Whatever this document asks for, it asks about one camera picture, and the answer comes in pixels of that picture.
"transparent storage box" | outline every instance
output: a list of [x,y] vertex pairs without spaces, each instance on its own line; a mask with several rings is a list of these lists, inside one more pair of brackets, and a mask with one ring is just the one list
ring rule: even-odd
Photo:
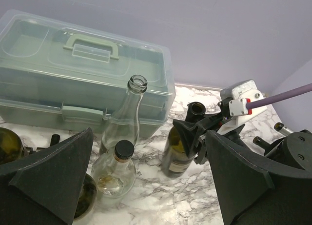
[[0,19],[0,32],[6,122],[100,133],[140,74],[148,81],[140,135],[165,124],[176,95],[167,48],[16,10]]

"marble table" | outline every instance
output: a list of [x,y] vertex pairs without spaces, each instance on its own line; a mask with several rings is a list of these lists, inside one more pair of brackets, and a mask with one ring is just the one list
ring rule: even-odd
[[[198,101],[205,104],[207,112],[219,110],[219,92],[176,87],[176,98],[167,123],[151,138],[136,145],[133,161],[137,179],[132,191],[122,203],[108,210],[96,207],[89,225],[222,225],[222,215],[209,163],[191,164],[178,179],[169,179],[160,170],[160,160],[173,119],[184,119],[187,104]],[[272,127],[279,122],[272,106],[246,124],[241,133],[244,142],[255,152],[262,153],[252,140],[260,136],[272,142],[280,135]],[[61,141],[75,134],[72,131],[5,123],[0,126],[16,132],[26,146],[48,147],[51,135],[59,134]],[[98,157],[100,136],[95,135],[88,173]]]

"box handle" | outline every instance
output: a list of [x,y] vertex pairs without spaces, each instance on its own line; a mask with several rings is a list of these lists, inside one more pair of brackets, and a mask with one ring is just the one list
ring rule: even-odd
[[96,37],[86,36],[83,34],[73,34],[69,37],[66,44],[63,46],[63,49],[73,50],[74,44],[76,41],[83,41],[87,43],[92,43],[100,46],[110,47],[112,49],[112,53],[110,55],[111,59],[119,60],[119,52],[118,46],[112,41],[107,41],[104,39],[99,39]]
[[100,125],[103,119],[103,111],[66,105],[62,107],[62,115],[65,122],[84,122],[95,125]]

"screw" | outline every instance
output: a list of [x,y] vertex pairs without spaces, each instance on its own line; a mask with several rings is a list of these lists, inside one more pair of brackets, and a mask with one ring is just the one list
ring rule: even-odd
[[300,160],[304,160],[304,156],[302,156],[301,154],[298,154],[298,158],[299,158]]

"tall clear bottle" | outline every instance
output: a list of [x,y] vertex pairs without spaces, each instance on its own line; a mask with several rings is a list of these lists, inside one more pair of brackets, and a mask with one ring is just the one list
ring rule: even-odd
[[[189,103],[185,121],[196,123],[203,119],[205,112],[206,108],[202,103]],[[187,170],[194,157],[195,156],[188,157],[186,155],[180,135],[177,129],[172,127],[161,160],[162,172],[170,178],[179,177]]]
[[130,78],[127,95],[121,107],[110,116],[105,124],[100,154],[111,152],[121,140],[136,144],[140,132],[138,109],[146,89],[147,81],[143,76],[133,75]]
[[103,208],[117,205],[136,180],[131,160],[135,148],[130,141],[119,141],[113,154],[101,155],[92,166],[91,176],[97,185],[97,199]]

